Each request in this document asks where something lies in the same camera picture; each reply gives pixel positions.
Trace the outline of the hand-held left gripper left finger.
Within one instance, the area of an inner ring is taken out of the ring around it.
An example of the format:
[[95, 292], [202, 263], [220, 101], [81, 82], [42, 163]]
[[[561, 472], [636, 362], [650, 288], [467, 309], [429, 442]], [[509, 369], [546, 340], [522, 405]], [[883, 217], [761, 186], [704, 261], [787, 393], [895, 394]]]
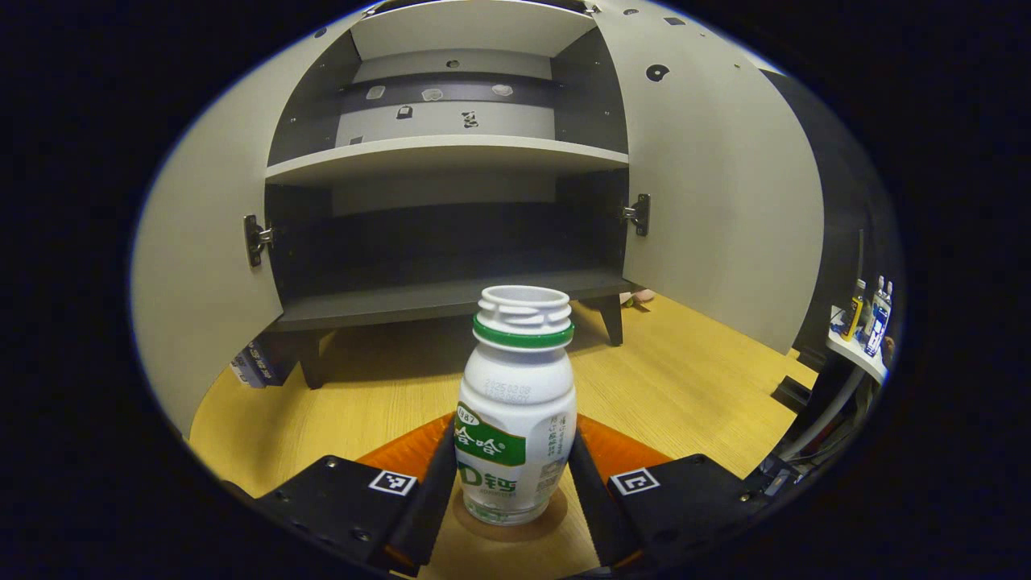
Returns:
[[415, 575], [431, 561], [452, 499], [454, 416], [443, 415], [360, 458], [325, 455], [255, 506], [350, 562]]

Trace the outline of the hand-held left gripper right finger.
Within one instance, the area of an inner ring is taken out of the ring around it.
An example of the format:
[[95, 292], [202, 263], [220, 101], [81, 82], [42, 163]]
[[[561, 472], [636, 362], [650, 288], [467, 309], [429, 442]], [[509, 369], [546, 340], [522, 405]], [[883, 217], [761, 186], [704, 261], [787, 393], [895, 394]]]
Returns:
[[673, 459], [577, 418], [569, 470], [599, 561], [616, 569], [695, 557], [751, 524], [766, 494], [702, 453]]

